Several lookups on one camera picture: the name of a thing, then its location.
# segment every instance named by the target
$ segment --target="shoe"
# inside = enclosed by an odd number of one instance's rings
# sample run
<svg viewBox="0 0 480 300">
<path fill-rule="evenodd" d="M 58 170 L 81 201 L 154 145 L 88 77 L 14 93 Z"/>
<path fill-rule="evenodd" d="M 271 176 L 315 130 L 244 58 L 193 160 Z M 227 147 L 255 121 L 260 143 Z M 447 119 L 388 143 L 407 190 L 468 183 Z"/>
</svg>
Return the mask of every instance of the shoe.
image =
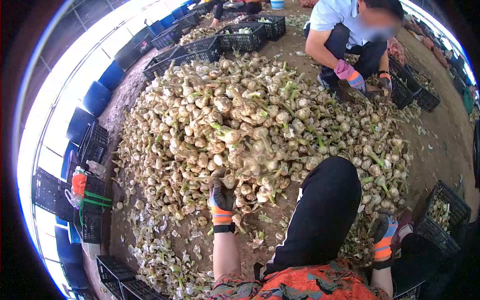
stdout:
<svg viewBox="0 0 480 300">
<path fill-rule="evenodd" d="M 401 248 L 402 244 L 400 242 L 400 235 L 399 233 L 405 227 L 410 227 L 410 230 L 413 232 L 413 221 L 412 221 L 412 211 L 406 208 L 403 213 L 397 218 L 398 227 L 395 231 L 395 234 L 392 237 L 392 244 L 390 248 L 392 249 L 392 253 L 396 253 L 398 249 Z"/>
</svg>

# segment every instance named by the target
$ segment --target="garlic pile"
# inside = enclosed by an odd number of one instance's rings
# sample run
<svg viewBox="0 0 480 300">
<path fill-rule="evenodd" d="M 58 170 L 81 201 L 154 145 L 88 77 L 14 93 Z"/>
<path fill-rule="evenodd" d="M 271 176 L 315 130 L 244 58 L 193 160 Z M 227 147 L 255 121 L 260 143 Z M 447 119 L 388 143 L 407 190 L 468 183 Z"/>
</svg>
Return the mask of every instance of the garlic pile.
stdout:
<svg viewBox="0 0 480 300">
<path fill-rule="evenodd" d="M 210 28 L 195 28 L 190 31 L 187 35 L 184 35 L 180 39 L 180 45 L 185 45 L 194 41 L 198 41 L 207 37 L 211 37 L 217 32 L 216 29 Z"/>
<path fill-rule="evenodd" d="M 136 237 L 130 252 L 140 266 L 139 278 L 174 299 L 201 298 L 211 281 L 205 273 L 191 275 L 197 274 L 192 262 L 175 256 L 170 233 L 164 233 L 167 220 L 183 226 L 186 215 L 207 209 L 211 176 L 221 175 L 227 188 L 240 181 L 234 213 L 243 233 L 242 215 L 276 206 L 286 198 L 283 190 L 290 181 L 302 182 L 329 156 L 349 159 L 363 196 L 352 238 L 340 255 L 363 265 L 371 262 L 366 232 L 376 211 L 395 211 L 407 191 L 413 157 L 408 142 L 393 133 L 396 110 L 391 102 L 373 103 L 357 93 L 355 103 L 339 104 L 286 62 L 255 52 L 234 56 L 214 63 L 172 63 L 125 112 L 115 152 L 114 163 L 128 178 L 123 183 L 127 201 L 143 197 L 128 218 Z M 206 224 L 199 217 L 188 225 L 188 240 L 202 236 L 197 228 Z M 253 245 L 260 247 L 263 236 L 252 236 Z"/>
<path fill-rule="evenodd" d="M 430 216 L 435 222 L 440 225 L 445 231 L 447 231 L 450 219 L 450 203 L 447 203 L 437 196 L 433 197 L 433 203 L 430 203 L 428 207 L 428 216 Z"/>
</svg>

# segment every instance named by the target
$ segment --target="knee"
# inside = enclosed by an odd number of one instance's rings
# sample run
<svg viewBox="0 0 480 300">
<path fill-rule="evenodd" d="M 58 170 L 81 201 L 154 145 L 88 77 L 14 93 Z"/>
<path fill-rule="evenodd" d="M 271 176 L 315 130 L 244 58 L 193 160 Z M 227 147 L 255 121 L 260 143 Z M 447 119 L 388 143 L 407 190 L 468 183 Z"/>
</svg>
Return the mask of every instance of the knee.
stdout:
<svg viewBox="0 0 480 300">
<path fill-rule="evenodd" d="M 347 44 L 348 39 L 350 38 L 350 29 L 348 29 L 342 23 L 338 23 L 332 29 L 330 37 L 333 37 L 334 39 L 345 42 L 345 44 Z"/>
</svg>

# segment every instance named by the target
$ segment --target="light blue shirt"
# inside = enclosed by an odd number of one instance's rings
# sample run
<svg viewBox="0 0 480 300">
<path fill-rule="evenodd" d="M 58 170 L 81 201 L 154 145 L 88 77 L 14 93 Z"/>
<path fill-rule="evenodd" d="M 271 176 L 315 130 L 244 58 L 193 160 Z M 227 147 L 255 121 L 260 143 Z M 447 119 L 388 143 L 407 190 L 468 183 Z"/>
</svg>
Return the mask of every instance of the light blue shirt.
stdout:
<svg viewBox="0 0 480 300">
<path fill-rule="evenodd" d="M 332 30 L 336 24 L 342 23 L 350 29 L 347 49 L 356 45 L 363 46 L 367 41 L 353 33 L 355 31 L 353 19 L 358 14 L 357 3 L 357 0 L 319 0 L 304 28 L 310 23 L 310 29 L 325 31 Z"/>
</svg>

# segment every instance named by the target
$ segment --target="pink glove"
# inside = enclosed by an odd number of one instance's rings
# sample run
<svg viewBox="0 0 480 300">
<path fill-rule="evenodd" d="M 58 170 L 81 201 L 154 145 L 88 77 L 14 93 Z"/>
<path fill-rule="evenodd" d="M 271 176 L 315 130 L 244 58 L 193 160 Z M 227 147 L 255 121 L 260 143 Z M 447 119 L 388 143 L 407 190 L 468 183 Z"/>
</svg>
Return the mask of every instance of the pink glove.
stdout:
<svg viewBox="0 0 480 300">
<path fill-rule="evenodd" d="M 346 79 L 351 87 L 365 91 L 365 81 L 355 69 L 344 60 L 338 60 L 335 69 L 333 69 L 339 79 Z"/>
</svg>

